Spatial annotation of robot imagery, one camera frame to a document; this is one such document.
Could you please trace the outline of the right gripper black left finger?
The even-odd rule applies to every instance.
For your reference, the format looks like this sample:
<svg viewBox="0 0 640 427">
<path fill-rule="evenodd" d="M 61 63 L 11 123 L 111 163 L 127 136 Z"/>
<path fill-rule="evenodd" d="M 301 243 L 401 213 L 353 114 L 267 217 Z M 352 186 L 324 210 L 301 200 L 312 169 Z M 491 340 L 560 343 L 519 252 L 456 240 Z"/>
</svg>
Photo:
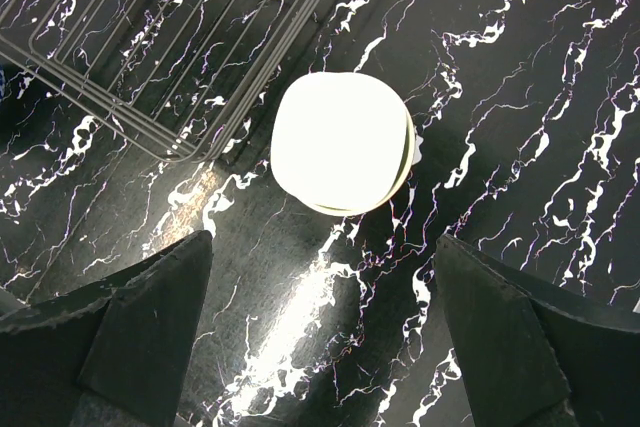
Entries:
<svg viewBox="0 0 640 427">
<path fill-rule="evenodd" d="M 200 230 L 47 301 L 2 291 L 2 425 L 182 425 L 212 260 Z"/>
</svg>

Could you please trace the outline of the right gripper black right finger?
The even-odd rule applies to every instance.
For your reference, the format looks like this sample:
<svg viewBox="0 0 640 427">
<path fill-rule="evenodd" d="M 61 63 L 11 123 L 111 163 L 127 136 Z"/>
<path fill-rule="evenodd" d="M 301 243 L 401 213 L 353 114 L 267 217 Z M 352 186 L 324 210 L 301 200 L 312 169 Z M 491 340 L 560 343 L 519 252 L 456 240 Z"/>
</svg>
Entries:
<svg viewBox="0 0 640 427">
<path fill-rule="evenodd" d="M 478 426 L 636 426 L 639 315 L 442 235 L 434 269 Z"/>
</svg>

